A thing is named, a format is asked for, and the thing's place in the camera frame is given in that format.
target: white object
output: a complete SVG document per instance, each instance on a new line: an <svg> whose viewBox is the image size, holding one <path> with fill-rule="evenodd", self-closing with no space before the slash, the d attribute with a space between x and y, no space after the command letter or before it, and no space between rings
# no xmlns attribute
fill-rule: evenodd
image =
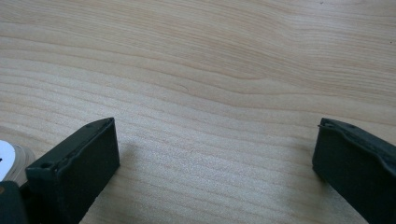
<svg viewBox="0 0 396 224"><path fill-rule="evenodd" d="M6 178L15 157L15 148L10 143L0 140L0 181Z"/></svg>
<svg viewBox="0 0 396 224"><path fill-rule="evenodd" d="M0 181L11 180L21 186L27 181L24 170L34 160L30 149L0 140Z"/></svg>

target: black textured surface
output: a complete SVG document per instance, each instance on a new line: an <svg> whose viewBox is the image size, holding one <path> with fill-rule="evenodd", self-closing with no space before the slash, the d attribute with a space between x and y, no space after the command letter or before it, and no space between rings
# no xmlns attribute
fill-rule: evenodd
<svg viewBox="0 0 396 224"><path fill-rule="evenodd" d="M20 188L15 182L0 182L0 223L28 224Z"/></svg>
<svg viewBox="0 0 396 224"><path fill-rule="evenodd" d="M120 166L114 119L85 125L28 168L43 223L79 223Z"/></svg>
<svg viewBox="0 0 396 224"><path fill-rule="evenodd" d="M369 223L396 223L396 147L337 120L319 128L315 172Z"/></svg>

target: table surface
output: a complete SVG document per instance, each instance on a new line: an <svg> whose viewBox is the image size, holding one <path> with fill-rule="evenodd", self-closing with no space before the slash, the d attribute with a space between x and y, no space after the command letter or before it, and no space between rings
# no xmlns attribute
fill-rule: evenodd
<svg viewBox="0 0 396 224"><path fill-rule="evenodd" d="M396 144L395 74L394 0L0 1L0 138L116 120L81 223L365 223L312 171L318 123Z"/></svg>

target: black object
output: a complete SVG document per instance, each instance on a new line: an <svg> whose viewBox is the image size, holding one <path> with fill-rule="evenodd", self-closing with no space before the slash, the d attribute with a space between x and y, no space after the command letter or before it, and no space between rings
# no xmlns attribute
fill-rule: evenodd
<svg viewBox="0 0 396 224"><path fill-rule="evenodd" d="M15 182L0 182L0 223L28 223L20 189Z"/></svg>
<svg viewBox="0 0 396 224"><path fill-rule="evenodd" d="M396 147L353 125L322 119L313 169L369 223L396 223Z"/></svg>
<svg viewBox="0 0 396 224"><path fill-rule="evenodd" d="M101 119L80 128L28 166L28 182L19 192L10 189L15 198L22 197L30 224L79 223L119 166L114 119ZM0 210L0 220L20 211Z"/></svg>

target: wooden table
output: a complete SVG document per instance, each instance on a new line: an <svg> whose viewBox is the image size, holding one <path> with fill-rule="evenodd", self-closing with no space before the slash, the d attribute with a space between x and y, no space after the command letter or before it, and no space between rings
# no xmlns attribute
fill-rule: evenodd
<svg viewBox="0 0 396 224"><path fill-rule="evenodd" d="M365 223L311 158L322 117L396 144L396 2L1 0L0 138L107 117L81 223Z"/></svg>

